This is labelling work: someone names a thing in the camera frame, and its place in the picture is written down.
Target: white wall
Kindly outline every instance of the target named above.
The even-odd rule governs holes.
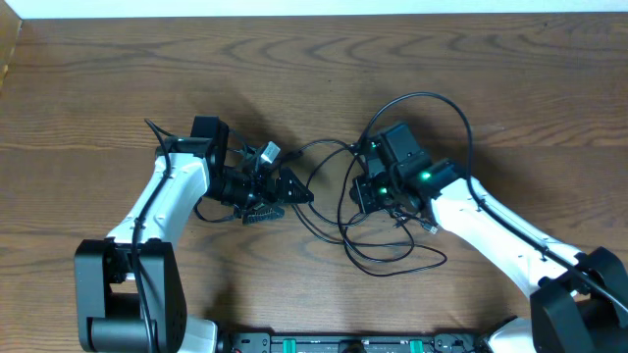
[[[6,1],[23,19],[628,11],[628,0]]]

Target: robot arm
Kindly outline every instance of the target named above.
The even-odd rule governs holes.
[[[407,124],[369,136],[359,148],[368,168],[353,180],[350,195],[362,213],[405,210],[425,229],[441,226],[453,232],[530,300],[532,321],[515,320],[487,337],[491,351],[602,352],[628,345],[628,312],[616,303],[628,300],[628,276],[612,253],[599,248],[586,255],[552,238],[501,205],[471,177],[472,195],[466,173],[449,160],[433,163]],[[570,264],[571,271],[552,259]],[[592,290],[591,281],[599,289]],[[591,299],[576,303],[572,294],[577,292],[591,294]]]
[[[197,117],[191,137],[170,136],[158,149],[154,173],[123,221],[104,240],[84,240],[75,255],[78,336],[85,351],[141,352],[148,348],[138,294],[117,293],[116,283],[135,280],[131,244],[135,222],[148,207],[137,240],[143,295],[150,313],[154,348],[160,352],[213,352],[217,327],[188,316],[174,250],[202,196],[234,206],[245,225],[283,215],[279,207],[313,201],[313,194],[284,168],[274,180],[269,165],[279,147],[246,146],[242,169],[224,166],[229,128],[218,118]],[[163,186],[155,193],[157,185]]]
[[[209,189],[209,170],[204,158],[190,153],[170,153],[170,160],[171,176],[157,194],[146,215],[139,243],[159,239],[170,242],[173,248],[177,248],[192,208]],[[164,177],[165,169],[165,158],[159,156],[155,160],[155,171],[146,188],[129,214],[109,232],[107,238],[111,238],[117,244],[131,244],[133,221],[146,204],[146,200],[159,180]]]
[[[538,243],[576,265],[581,251],[543,233],[500,204],[473,178],[474,189],[484,198],[486,205],[508,219],[514,226],[533,237]],[[458,179],[441,190],[441,196],[432,200],[435,221],[445,230],[463,238],[502,270],[517,284],[523,294],[530,295],[539,289],[543,277],[557,278],[565,269],[547,259],[539,251],[500,226],[478,205],[469,193],[466,180]]]

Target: wood grain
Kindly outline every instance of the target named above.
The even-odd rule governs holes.
[[[18,15],[4,0],[0,0],[0,89],[9,70],[21,25],[22,20]]]
[[[145,118],[184,134],[195,114],[219,115],[251,143],[289,150],[353,141],[395,96],[437,91],[469,116],[475,174],[491,193],[550,234],[627,261],[627,24],[625,14],[26,22],[0,97],[0,350],[79,350],[73,254],[143,189],[156,146]],[[381,125],[401,120],[435,156],[464,157],[444,105],[408,102]],[[331,150],[295,170],[306,176]],[[338,157],[312,186],[327,215],[347,163]],[[188,311],[320,332],[482,329],[528,315],[468,244],[414,232],[449,262],[376,279],[290,213],[255,227],[192,217],[177,251]],[[354,234],[401,238],[378,218]],[[431,260],[417,252],[401,265]]]

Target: black bracket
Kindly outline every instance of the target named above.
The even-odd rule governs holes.
[[[600,247],[589,255],[577,256],[576,268],[628,300],[628,276],[621,261]],[[627,313],[608,300],[591,293],[591,298],[576,302],[573,290],[589,294],[571,273],[540,282],[541,288],[530,296],[532,334],[537,352],[594,353],[628,351]]]
[[[148,241],[139,247],[142,279],[159,351],[183,343],[187,309],[172,244]],[[146,351],[146,328],[136,293],[116,293],[129,269],[128,248],[110,240],[84,240],[75,254],[78,339],[85,351]]]

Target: green connector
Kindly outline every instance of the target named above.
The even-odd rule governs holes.
[[[284,353],[296,353],[296,339],[284,339]]]
[[[422,340],[411,340],[410,341],[410,353],[423,353],[423,341]]]

